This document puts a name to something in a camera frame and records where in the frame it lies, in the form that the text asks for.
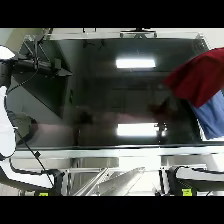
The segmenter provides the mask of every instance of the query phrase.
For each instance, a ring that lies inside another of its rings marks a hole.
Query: glossy black tabletop
[[[62,146],[208,144],[201,140],[188,103],[175,98],[163,84],[174,69],[208,50],[203,39],[46,40],[43,49],[51,63],[60,58],[73,76],[49,78],[38,73],[21,88],[50,112],[41,118],[32,108],[24,111],[42,130],[47,125],[53,127],[52,133],[57,129],[55,138],[69,135]],[[20,53],[27,54],[27,47],[23,45]],[[154,65],[120,68],[116,64],[120,59],[149,59]],[[13,76],[21,83],[31,75],[24,71]],[[47,137],[44,141],[49,142],[40,146],[51,145]]]

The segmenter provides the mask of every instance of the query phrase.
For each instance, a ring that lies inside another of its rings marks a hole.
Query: blue cloth
[[[224,136],[224,97],[221,90],[203,106],[196,108],[191,104],[191,107],[206,139]]]

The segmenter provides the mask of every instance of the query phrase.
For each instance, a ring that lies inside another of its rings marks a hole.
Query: red cloth
[[[201,107],[224,87],[224,48],[193,58],[172,72],[164,83],[176,97]]]

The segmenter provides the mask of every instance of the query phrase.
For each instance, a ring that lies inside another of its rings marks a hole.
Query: folded cloth
[[[190,105],[207,140],[224,136],[224,97],[221,90],[199,108]]]
[[[164,83],[176,97],[201,107],[224,87],[224,48],[193,58],[172,72]]]

